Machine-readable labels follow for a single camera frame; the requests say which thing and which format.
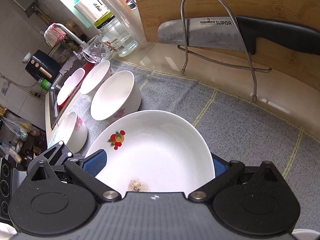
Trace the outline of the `white floral bowl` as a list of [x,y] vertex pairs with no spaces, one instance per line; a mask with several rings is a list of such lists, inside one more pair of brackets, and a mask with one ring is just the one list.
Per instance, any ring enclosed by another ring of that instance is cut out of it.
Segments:
[[62,141],[72,153],[78,153],[86,143],[88,128],[76,112],[70,112],[52,137],[52,143]]

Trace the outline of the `white stained plate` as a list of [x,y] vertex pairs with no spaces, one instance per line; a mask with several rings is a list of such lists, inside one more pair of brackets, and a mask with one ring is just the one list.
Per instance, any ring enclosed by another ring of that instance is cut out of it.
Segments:
[[96,178],[124,196],[128,191],[183,192],[215,178],[210,150],[198,130],[166,111],[146,110],[110,124],[87,151],[104,150]]

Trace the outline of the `pink floral bowl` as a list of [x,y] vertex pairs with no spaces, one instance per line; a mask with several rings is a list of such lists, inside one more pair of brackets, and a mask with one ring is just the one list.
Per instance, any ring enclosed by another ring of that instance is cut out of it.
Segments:
[[109,77],[99,87],[91,103],[91,117],[111,124],[138,111],[141,101],[134,74],[123,70]]

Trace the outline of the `grey blue checked dish mat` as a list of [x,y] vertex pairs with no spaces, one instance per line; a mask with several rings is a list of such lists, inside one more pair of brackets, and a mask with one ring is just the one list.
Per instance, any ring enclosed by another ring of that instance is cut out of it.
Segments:
[[210,151],[248,166],[272,161],[297,197],[299,229],[319,230],[319,140],[268,109],[196,79],[111,60],[133,72],[141,109],[175,113],[202,134]]

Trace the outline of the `stainless steel sink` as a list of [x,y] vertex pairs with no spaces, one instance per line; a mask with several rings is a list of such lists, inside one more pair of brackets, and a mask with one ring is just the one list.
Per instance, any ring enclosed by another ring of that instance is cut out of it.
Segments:
[[80,85],[77,85],[75,90],[71,92],[70,96],[67,96],[65,102],[62,105],[58,104],[58,94],[67,81],[67,79],[79,68],[83,67],[83,65],[87,63],[85,59],[79,59],[75,55],[71,57],[62,67],[61,70],[65,70],[64,74],[58,73],[57,78],[52,83],[52,86],[48,92],[48,112],[46,113],[46,117],[49,121],[46,123],[47,128],[53,129],[57,124],[58,120],[61,118],[64,110],[68,106],[71,101],[73,94],[77,92],[80,88]]

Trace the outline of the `red white sink basket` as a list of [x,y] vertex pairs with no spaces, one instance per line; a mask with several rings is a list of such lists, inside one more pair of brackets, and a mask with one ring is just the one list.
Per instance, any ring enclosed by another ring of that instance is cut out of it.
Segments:
[[68,99],[71,97],[72,93],[78,87],[78,85],[83,81],[88,72],[93,68],[94,64],[87,62],[82,67],[78,68],[71,74],[66,81],[63,83],[60,91],[57,94],[57,107],[62,109]]

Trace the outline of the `clear glass mug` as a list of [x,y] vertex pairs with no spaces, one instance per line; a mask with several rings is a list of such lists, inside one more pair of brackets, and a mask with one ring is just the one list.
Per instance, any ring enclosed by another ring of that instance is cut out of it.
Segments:
[[111,58],[111,49],[96,35],[82,49],[84,58],[91,63],[100,63]]

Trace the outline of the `chrome sink faucet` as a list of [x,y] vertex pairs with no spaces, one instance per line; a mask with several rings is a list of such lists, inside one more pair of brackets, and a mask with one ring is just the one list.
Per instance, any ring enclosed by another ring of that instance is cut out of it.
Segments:
[[71,32],[67,27],[65,27],[61,23],[53,23],[52,26],[54,28],[59,28],[63,30],[66,35],[71,38],[73,41],[75,41],[81,48],[84,48],[85,45],[87,44],[85,41],[82,41],[80,38],[78,38],[73,32]]

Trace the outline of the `glass jar yellow green lid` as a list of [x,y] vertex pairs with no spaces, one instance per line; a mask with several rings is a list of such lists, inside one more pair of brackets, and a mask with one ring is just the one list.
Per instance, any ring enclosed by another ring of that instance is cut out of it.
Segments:
[[94,26],[100,31],[100,38],[119,57],[126,57],[137,47],[138,42],[130,35],[111,11],[97,19]]

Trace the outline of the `pink cloth on faucet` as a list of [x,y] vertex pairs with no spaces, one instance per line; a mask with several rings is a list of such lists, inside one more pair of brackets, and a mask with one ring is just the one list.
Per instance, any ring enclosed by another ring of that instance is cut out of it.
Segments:
[[64,31],[65,26],[59,23],[51,24],[44,32],[44,39],[48,45],[52,48],[55,47],[60,41],[62,41],[66,32]]

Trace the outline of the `green soap pump bottle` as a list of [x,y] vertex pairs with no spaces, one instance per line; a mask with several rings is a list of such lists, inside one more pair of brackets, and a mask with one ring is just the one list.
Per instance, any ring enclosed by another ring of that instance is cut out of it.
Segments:
[[74,0],[74,7],[90,24],[101,18],[104,12],[97,0]]

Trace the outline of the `bamboo cutting board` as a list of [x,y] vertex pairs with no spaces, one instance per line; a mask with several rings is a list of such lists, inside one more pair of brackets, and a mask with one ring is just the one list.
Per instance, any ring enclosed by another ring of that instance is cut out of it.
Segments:
[[319,0],[136,0],[146,40],[180,17],[236,17],[253,62],[319,89]]

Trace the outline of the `black handled kitchen knife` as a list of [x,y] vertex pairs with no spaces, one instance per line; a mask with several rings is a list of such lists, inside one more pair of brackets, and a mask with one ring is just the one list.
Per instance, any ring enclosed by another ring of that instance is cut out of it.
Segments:
[[[319,55],[319,31],[316,29],[264,18],[236,16],[235,19],[251,55],[256,53],[257,38],[264,38],[300,53]],[[230,17],[187,18],[185,27],[189,46],[243,50]],[[180,19],[162,23],[157,36],[159,43],[185,45]]]

